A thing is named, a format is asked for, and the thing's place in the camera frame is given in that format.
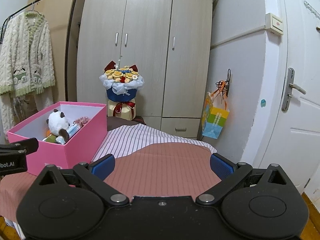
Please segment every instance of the clothing rack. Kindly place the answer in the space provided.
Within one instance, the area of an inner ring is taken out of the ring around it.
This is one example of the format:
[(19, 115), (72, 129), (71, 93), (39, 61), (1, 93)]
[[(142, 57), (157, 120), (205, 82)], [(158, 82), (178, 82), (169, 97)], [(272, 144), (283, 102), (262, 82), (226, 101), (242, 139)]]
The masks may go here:
[[(6, 31), (6, 27), (8, 25), (8, 22), (10, 21), (11, 18), (13, 18), (17, 13), (23, 11), (27, 7), (34, 5), (37, 2), (40, 2), (41, 0), (34, 0), (32, 3), (26, 5), (25, 7), (21, 8), (20, 10), (16, 11), (12, 15), (8, 16), (8, 18), (4, 21), (2, 27), (1, 27), (1, 34), (0, 34), (0, 44), (3, 42), (4, 34)], [(70, 40), (70, 30), (71, 30), (71, 22), (72, 22), (72, 17), (73, 17), (73, 12), (75, 9), (76, 5), (76, 0), (72, 0), (72, 5), (71, 5), (71, 11), (70, 11), (70, 16), (69, 16), (69, 23), (68, 23), (68, 29), (67, 29), (67, 41), (66, 41), (66, 53), (65, 53), (65, 93), (66, 93), (66, 101), (68, 101), (68, 50), (69, 50), (69, 40)]]

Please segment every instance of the drawer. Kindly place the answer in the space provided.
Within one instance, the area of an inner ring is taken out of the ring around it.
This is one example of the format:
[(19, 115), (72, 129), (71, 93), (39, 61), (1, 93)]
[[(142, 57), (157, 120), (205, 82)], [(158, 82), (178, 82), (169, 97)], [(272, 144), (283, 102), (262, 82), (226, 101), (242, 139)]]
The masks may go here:
[(154, 129), (160, 130), (161, 127), (161, 117), (154, 116), (142, 116), (144, 122), (147, 126), (150, 126)]
[(162, 118), (161, 131), (184, 138), (196, 138), (199, 125), (198, 118)]

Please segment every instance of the metal bolt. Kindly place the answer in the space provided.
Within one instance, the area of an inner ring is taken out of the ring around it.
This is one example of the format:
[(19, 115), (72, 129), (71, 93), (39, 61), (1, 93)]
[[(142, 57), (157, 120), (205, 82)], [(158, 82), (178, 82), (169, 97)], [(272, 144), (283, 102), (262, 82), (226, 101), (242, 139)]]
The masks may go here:
[(201, 202), (208, 203), (208, 202), (214, 201), (214, 196), (212, 196), (211, 194), (202, 194), (199, 196), (199, 200)]
[(124, 202), (127, 197), (123, 194), (114, 194), (110, 197), (111, 201), (116, 202), (116, 203), (121, 203)]

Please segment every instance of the pink box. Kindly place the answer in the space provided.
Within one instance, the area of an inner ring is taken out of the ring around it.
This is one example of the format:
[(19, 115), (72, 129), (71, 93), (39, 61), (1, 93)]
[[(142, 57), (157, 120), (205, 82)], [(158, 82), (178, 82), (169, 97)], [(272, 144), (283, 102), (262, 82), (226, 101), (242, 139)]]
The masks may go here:
[[(91, 120), (64, 145), (43, 142), (48, 130), (46, 120), (53, 109), (62, 111), (70, 124), (82, 116)], [(58, 102), (8, 131), (10, 143), (33, 137), (38, 139), (38, 151), (27, 155), (28, 172), (36, 176), (48, 164), (70, 169), (79, 162), (90, 163), (106, 135), (107, 106), (78, 102)]]

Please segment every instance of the white door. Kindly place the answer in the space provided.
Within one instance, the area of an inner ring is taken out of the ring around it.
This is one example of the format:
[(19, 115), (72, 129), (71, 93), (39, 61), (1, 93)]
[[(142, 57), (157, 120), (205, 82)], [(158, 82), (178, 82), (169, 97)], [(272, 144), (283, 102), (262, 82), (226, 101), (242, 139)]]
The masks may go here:
[(118, 63), (127, 0), (85, 0), (77, 59), (77, 100), (107, 102), (99, 80), (110, 61)]
[(306, 7), (309, 3), (320, 12), (320, 0), (284, 2), (288, 27), (287, 70), (295, 70), (294, 83), (307, 93), (303, 95), (293, 89), (288, 111), (283, 112), (280, 106), (260, 168), (270, 163), (280, 164), (302, 193), (320, 161), (320, 32), (316, 30), (320, 20)]
[(163, 117), (201, 117), (211, 28), (212, 0), (173, 0)]
[(145, 86), (135, 98), (137, 115), (161, 116), (172, 0), (128, 0), (121, 66), (137, 65)]

